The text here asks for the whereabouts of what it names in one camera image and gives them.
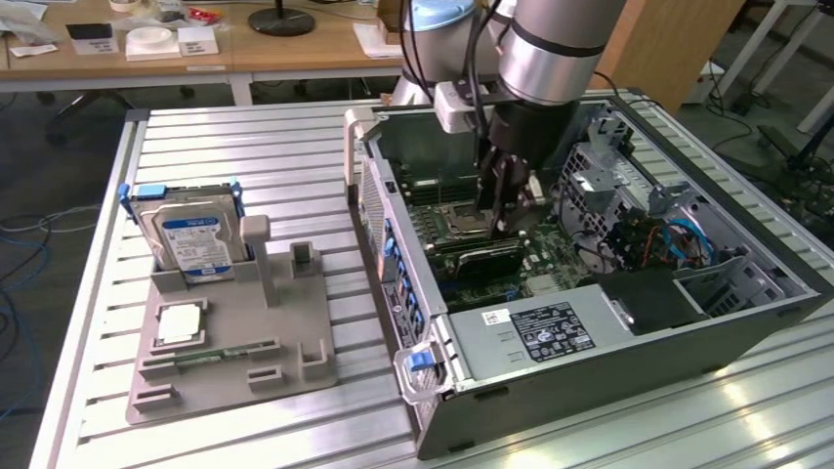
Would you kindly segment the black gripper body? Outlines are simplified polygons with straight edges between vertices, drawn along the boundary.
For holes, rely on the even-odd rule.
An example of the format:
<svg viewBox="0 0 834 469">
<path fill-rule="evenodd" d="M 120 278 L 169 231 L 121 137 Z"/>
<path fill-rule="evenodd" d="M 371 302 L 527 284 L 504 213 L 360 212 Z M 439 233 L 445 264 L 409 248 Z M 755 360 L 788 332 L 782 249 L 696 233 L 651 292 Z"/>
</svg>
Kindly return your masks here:
<svg viewBox="0 0 834 469">
<path fill-rule="evenodd" d="M 579 102 L 546 107 L 524 101 L 495 106 L 488 141 L 530 166 L 542 166 L 556 151 L 579 109 Z"/>
</svg>

